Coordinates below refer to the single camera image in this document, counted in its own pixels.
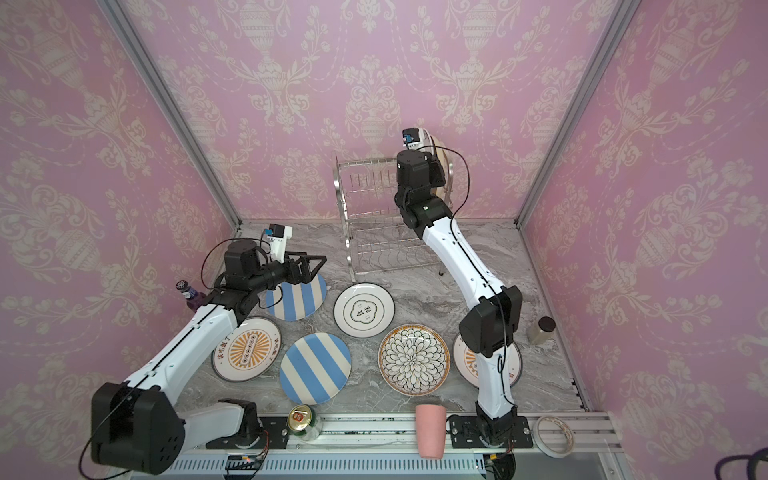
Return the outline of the white plate green quatrefoil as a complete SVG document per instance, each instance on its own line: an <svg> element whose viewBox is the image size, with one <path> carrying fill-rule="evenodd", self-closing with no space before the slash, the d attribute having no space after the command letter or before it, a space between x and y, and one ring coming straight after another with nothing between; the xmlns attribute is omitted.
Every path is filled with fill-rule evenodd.
<svg viewBox="0 0 768 480"><path fill-rule="evenodd" d="M346 288L336 299L333 315L339 329L355 338L374 337L395 317L392 295L382 286L361 282Z"/></svg>

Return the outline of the plain cream plate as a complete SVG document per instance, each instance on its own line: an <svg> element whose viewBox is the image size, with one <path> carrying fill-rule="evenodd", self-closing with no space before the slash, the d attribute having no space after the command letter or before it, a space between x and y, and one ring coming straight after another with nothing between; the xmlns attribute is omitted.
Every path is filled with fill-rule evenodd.
<svg viewBox="0 0 768 480"><path fill-rule="evenodd" d="M444 144L438 139L437 136L432 135L431 139L433 144L433 155L439 160L445 176L445 184L442 187L434 188L433 193L441 198L446 203L446 205L451 208L451 194L453 189L453 161L451 154L443 149Z"/></svg>

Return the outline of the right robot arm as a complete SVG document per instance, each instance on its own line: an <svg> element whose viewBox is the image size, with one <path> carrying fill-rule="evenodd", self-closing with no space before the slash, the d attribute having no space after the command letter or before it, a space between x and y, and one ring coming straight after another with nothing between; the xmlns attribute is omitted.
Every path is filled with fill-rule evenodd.
<svg viewBox="0 0 768 480"><path fill-rule="evenodd" d="M507 364L522 293L516 286L505 286L483 263L461 233L454 213L434 192L445 185L441 162L426 149L402 150L396 162L394 202L403 222L441 260L468 309L459 333L476 356L480 436L489 445L505 443L517 423Z"/></svg>

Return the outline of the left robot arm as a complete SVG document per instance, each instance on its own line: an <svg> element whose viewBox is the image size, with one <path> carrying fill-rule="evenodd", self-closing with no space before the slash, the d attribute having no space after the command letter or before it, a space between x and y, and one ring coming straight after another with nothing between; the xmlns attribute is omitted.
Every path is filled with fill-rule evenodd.
<svg viewBox="0 0 768 480"><path fill-rule="evenodd" d="M283 283L308 284L324 255L287 251L280 239L264 251L259 241L231 240L224 270L187 325L148 363L121 383L103 384L91 400L91 434L82 450L119 475L159 475L193 448L250 448L269 443L250 401L224 399L177 413L175 404L202 363L257 306L261 293Z"/></svg>

